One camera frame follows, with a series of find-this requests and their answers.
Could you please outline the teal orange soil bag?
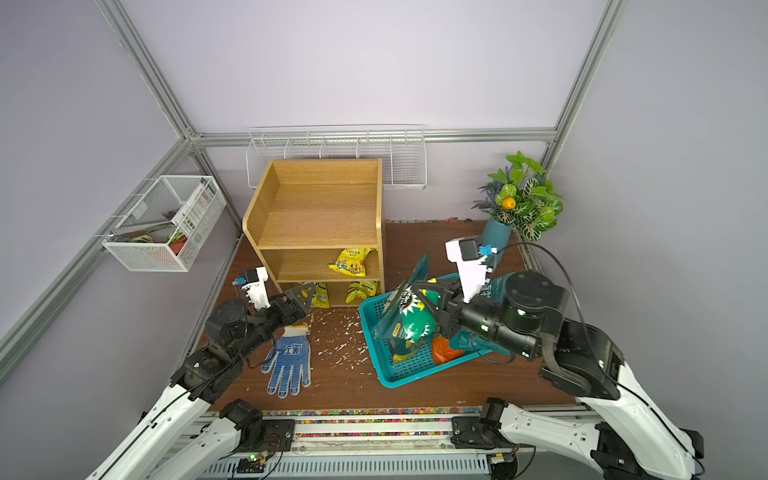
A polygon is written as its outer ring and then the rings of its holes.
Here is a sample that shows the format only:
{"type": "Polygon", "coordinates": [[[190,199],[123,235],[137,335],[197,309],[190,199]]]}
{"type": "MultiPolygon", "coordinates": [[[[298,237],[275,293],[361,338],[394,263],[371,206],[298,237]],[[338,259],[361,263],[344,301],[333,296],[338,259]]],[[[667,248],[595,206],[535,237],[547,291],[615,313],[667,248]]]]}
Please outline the teal orange soil bag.
{"type": "MultiPolygon", "coordinates": [[[[480,295],[495,301],[501,301],[503,297],[503,287],[506,282],[505,277],[498,277],[482,287],[480,295]]],[[[470,354],[485,355],[493,352],[502,356],[508,356],[509,351],[490,342],[479,338],[467,330],[459,331],[453,338],[447,339],[439,336],[432,342],[433,359],[437,363],[447,363],[457,360],[461,356],[470,354]]]]}

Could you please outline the yellow green packet shelf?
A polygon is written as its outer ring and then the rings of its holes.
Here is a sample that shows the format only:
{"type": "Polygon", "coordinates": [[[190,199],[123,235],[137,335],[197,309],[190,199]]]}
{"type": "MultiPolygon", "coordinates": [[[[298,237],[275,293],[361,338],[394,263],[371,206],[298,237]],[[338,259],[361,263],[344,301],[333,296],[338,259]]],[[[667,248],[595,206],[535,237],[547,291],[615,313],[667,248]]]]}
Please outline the yellow green packet shelf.
{"type": "Polygon", "coordinates": [[[413,288],[415,283],[427,281],[428,269],[428,255],[424,254],[408,279],[385,297],[382,317],[374,324],[376,339],[416,343],[433,332],[434,319],[413,288]]]}

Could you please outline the teal plastic basket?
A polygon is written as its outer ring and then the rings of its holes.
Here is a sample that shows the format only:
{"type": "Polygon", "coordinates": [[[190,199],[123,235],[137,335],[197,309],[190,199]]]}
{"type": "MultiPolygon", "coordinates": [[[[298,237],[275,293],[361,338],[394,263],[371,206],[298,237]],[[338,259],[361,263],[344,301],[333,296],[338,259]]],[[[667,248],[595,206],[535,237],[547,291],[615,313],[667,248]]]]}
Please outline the teal plastic basket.
{"type": "Polygon", "coordinates": [[[383,386],[398,388],[482,356],[470,354],[447,363],[437,363],[433,359],[432,342],[439,336],[432,335],[424,341],[413,357],[404,362],[393,363],[388,342],[376,339],[373,335],[374,324],[382,317],[383,303],[388,294],[369,298],[359,307],[360,323],[371,362],[383,386]]]}

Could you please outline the dark green yellow fertilizer bag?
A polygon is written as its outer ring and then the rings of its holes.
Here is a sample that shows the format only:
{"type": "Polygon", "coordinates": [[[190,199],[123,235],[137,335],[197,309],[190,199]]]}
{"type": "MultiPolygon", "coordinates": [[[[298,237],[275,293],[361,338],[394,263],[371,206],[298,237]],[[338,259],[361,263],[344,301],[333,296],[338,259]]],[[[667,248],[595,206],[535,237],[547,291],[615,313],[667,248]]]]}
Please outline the dark green yellow fertilizer bag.
{"type": "Polygon", "coordinates": [[[435,331],[436,321],[426,302],[406,288],[397,297],[394,319],[384,334],[392,362],[400,363],[413,357],[435,331]]]}

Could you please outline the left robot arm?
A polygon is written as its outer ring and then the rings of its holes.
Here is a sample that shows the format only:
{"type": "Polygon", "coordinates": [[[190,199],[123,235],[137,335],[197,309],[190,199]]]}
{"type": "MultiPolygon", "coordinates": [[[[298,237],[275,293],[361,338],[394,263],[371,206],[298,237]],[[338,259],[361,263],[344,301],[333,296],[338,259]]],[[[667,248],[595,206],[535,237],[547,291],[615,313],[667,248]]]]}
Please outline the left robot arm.
{"type": "Polygon", "coordinates": [[[250,311],[236,299],[206,322],[209,343],[189,355],[169,385],[126,438],[91,473],[93,479],[196,479],[211,465],[239,453],[267,462],[291,448],[295,424],[267,420],[244,400],[229,403],[172,457],[167,452],[243,373],[251,354],[283,327],[310,312],[316,286],[294,287],[250,311]]]}

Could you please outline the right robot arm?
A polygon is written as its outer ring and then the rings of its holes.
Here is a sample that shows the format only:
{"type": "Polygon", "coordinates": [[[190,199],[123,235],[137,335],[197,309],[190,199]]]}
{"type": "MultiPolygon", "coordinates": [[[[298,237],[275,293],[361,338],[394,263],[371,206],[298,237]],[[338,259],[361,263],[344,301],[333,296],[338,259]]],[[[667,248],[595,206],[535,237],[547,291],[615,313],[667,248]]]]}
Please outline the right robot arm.
{"type": "Polygon", "coordinates": [[[531,271],[507,275],[499,300],[466,300],[457,280],[424,282],[419,295],[441,333],[467,332],[511,357],[540,360],[539,375],[596,413],[561,420],[490,398],[480,416],[455,421],[461,448],[528,445],[569,457],[605,479],[697,479],[705,471],[702,435],[681,429],[647,396],[623,353],[600,329],[565,318],[567,291],[531,271]]]}

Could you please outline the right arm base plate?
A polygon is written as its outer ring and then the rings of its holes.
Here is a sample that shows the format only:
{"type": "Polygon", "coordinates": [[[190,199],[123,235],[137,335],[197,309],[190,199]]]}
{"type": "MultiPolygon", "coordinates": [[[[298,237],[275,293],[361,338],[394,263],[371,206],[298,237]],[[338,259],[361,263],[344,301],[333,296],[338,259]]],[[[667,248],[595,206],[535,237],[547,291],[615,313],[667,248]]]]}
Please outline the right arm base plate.
{"type": "Polygon", "coordinates": [[[450,442],[457,449],[494,450],[514,448],[501,433],[498,419],[481,416],[455,416],[451,419],[450,442]]]}

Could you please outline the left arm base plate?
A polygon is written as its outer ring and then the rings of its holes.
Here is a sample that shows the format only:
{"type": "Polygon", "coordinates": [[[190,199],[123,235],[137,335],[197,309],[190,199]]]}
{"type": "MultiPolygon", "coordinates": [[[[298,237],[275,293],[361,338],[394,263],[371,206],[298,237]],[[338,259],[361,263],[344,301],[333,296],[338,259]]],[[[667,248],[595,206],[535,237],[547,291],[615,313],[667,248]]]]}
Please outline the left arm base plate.
{"type": "Polygon", "coordinates": [[[230,455],[242,452],[287,452],[295,436],[296,422],[290,419],[262,419],[239,432],[230,455]]]}

